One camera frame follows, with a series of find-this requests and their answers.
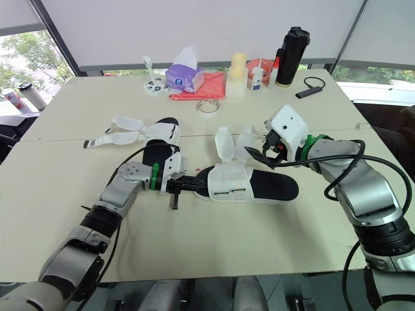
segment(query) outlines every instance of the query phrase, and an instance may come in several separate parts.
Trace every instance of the cable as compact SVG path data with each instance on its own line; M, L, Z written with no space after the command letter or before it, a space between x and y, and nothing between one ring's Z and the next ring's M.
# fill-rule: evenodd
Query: cable
M107 183L107 186L111 183L111 181L114 179L114 177L117 175L118 169L125 163L127 163L129 160L131 160L133 157L135 157L136 155L138 155L140 152L147 150L149 148L155 147L155 146L169 146L169 147L173 147L174 151L173 153L175 153L175 151L180 151L180 147L176 146L175 144L167 144L167 143L157 143L157 144L148 144L146 146L144 146L143 148L135 151L134 153L132 153L131 155L129 155L112 173L110 180ZM104 267L104 269L102 269L100 275L98 276L98 279L95 281L95 284L93 286L93 290L91 291L91 293L82 301L82 303L79 305L79 307L77 308L77 311L81 311L86 303L89 301L89 299L91 298L91 296L93 295L94 291L97 289L99 283L101 282L102 278L104 277L104 274L106 273L106 270L108 269L108 267L110 266L110 263L114 257L115 254L115 249L117 248L117 243L118 243L118 238L119 238L119 232L121 230L121 224L118 226L117 228L117 234L115 236L115 241L114 241L114 245L111 251L111 255L108 258L108 261Z
M316 157L314 159L288 162L288 163L273 163L269 158L267 158L266 161L275 168L275 167L294 167L297 165L305 165L305 164L310 164L310 163L315 163L315 162L322 162L322 161L329 161L329 160L336 160L336 159L353 159L354 157L356 157L355 154L339 154L339 155L328 155L325 157ZM402 213L405 215L406 212L408 211L410 202L412 200L412 186L410 185L410 181L406 173L403 170L401 170L398 166L393 164L392 162L389 162L388 160L385 160L385 159L381 159L380 157L374 157L372 155L362 155L361 159L382 163L390 167L391 169L393 169L395 172L397 172L401 176L401 178L403 179L403 182L405 183L405 188L407 191L407 198L405 199L405 202L402 206Z
M149 148L155 147L155 146L169 146L169 147L173 147L174 148L174 152L180 151L180 147L176 146L175 144L167 144L167 143L157 143L157 144L148 144L146 146L144 146L143 148L137 150L136 152L134 152L133 154L131 154L129 157L127 157L112 173L110 180L108 181L108 183L106 184L107 186L111 183L111 181L114 179L114 177L117 175L118 169L125 163L127 163L129 160L131 160L133 157L135 157L136 155L138 155L140 152L147 150Z
M316 77L316 76L308 76L307 78L305 78L305 79L304 79L304 83L305 83L305 85L306 85L306 86L308 86L310 89L311 89L311 88L313 88L313 87L315 87L315 86L312 86L311 84L308 84L308 83L307 83L307 79L317 79L317 80L319 80L319 81L323 82L323 86L320 86L321 88L324 88L324 87L326 86L326 83L324 82L324 80L323 80L323 79L318 78L318 77Z
M344 170L343 173L341 173L334 181L332 181L330 183L330 185L327 186L326 189L324 189L324 196L329 200L338 201L338 199L335 196L331 196L329 194L329 191L331 189L333 189L334 187L336 187L338 185L338 183L340 183L351 172L351 170L353 170L355 168L357 162L359 162L361 160L362 156L363 156L364 149L366 148L366 144L364 143L364 141L361 141L359 139L352 140L352 141L354 141L355 143L360 144L361 147L359 148L359 151L357 152L356 157L349 164L347 169Z
M120 223L120 225L117 228L117 234L115 236L114 245L113 245L112 250L111 250L111 255L108 258L108 261L107 261L104 269L102 269L100 275L98 276L98 279L96 280L96 282L95 282L95 284L93 286L93 289L91 290L91 292L89 293L89 295L87 297L85 297L85 299L82 301L82 303L79 305L79 307L77 308L76 311L81 311L85 307L86 303L92 297L93 293L95 292L95 290L97 289L99 283L101 282L102 278L104 277L104 274L106 273L106 270L110 266L111 261L112 261L112 259L114 257L114 254L115 254L115 249L117 248L117 243L118 243L118 238L119 238L119 232L120 232L120 230L121 230L121 223Z
M351 259L353 258L353 255L356 253L360 244L361 243L358 241L351 248L349 255L346 259L346 262L344 263L343 274L342 274L342 293L343 293L344 302L346 303L346 306L349 311L353 311L353 308L349 300L348 289L347 289L348 272L349 272L349 266L350 266Z
M405 213L408 211L410 202L412 200L412 187L411 187L409 178L406 175L406 173L404 171L402 171L398 166L396 166L395 164L393 164L393 163L391 163L391 162L389 162L385 159L381 159L380 157L374 157L374 156L371 156L371 155L363 155L362 153L364 151L365 144L362 141L355 141L355 142L361 144L361 147L359 148L359 152L355 155L330 155L330 156L327 156L327 157L318 157L318 158L304 160L304 161L297 161L297 162L291 162L291 163L280 163L280 164L277 164L276 166L277 167L291 167L291 166L294 166L294 165L304 165L304 164L309 164L309 163L314 163L314 162L329 161L331 159L352 159L352 158L354 158L354 160L350 163L350 165L347 167L347 169L335 181L333 181L330 184L330 186L328 186L325 189L324 194L326 195L326 193L328 193L328 191L330 191L333 187L335 187L336 184L338 184L341 181L342 178L346 177L346 175L355 166L355 165L353 165L353 162L355 162L357 159L364 159L364 160L369 160L369 161L375 161L375 162L378 162L378 163L382 163L382 164L392 168L393 170L395 170L401 176L401 178L403 179L403 182L405 183L407 196L406 196L405 202L402 206L402 214L405 215ZM353 311L353 307L351 306L349 296L348 296L347 286L346 286L347 285L348 270L349 270L350 262L351 262L351 260L354 256L357 248L359 248L359 246L360 246L360 242L356 242L356 244L350 250L349 255L346 259L346 262L344 263L344 269L343 269L343 272L342 272L342 293L343 293L344 302L346 303L346 306L347 306L349 311Z
M16 284L17 284L16 282L15 283L8 283L8 284L0 283L0 287L11 287L11 286L14 286Z

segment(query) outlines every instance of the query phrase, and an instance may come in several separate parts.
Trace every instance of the green ring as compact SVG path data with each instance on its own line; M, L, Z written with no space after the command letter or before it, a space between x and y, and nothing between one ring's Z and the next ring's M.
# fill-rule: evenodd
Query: green ring
M157 180L157 173L159 170L159 165L158 163L155 163L153 165L153 168L151 170L152 174L151 174L151 184L150 184L150 189L151 190L156 190L156 180Z
M320 134L317 137L313 137L312 135L307 135L307 138L304 142L303 151L301 152L301 160L307 160L307 154L309 153L310 148L317 142L317 140L321 138L326 138L327 135Z

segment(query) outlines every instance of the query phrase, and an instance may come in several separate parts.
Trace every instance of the red object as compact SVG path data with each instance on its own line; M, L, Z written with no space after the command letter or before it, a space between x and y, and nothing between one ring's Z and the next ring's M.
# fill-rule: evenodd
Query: red object
M196 93L183 91L182 94L172 94L174 100L202 100L223 99L225 97L225 75L224 73L203 73L205 82Z
M273 60L267 60L265 58L262 58L261 68L265 70L265 74L262 77L262 82L268 82L270 80L273 63L274 63ZM254 76L254 74L252 73L252 69L255 67L258 67L258 65L259 65L259 58L256 58L255 60L251 60L250 62L246 64L248 68L248 77L252 78Z
M279 56L275 57L274 65L272 65L272 68L278 68L279 67Z

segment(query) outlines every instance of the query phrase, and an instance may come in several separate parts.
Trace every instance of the window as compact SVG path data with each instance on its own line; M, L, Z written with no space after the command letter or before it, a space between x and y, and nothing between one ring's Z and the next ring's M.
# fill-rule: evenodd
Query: window
M72 76L46 30L0 37L0 89L16 90L20 84L32 82L49 102ZM9 108L8 112L0 108L0 115L19 113L8 101L2 105Z
M300 64L298 70L308 69L308 65ZM153 69L155 75L165 75L167 69ZM227 73L229 71L228 67L205 67L205 71L216 72L221 71ZM103 71L106 76L143 76L147 74L147 69L131 69L131 70L107 70Z
M339 82L373 84L399 84L399 81L415 83L415 71L404 69L337 65L333 78Z
M389 106L415 104L413 70L337 65L333 78L355 103Z

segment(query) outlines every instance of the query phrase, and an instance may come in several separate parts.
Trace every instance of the tissue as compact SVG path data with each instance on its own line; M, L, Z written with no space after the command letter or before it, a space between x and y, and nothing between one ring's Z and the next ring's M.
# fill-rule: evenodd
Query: tissue
M173 89L196 93L204 83L202 68L197 67L196 45L185 47L166 71L167 85Z

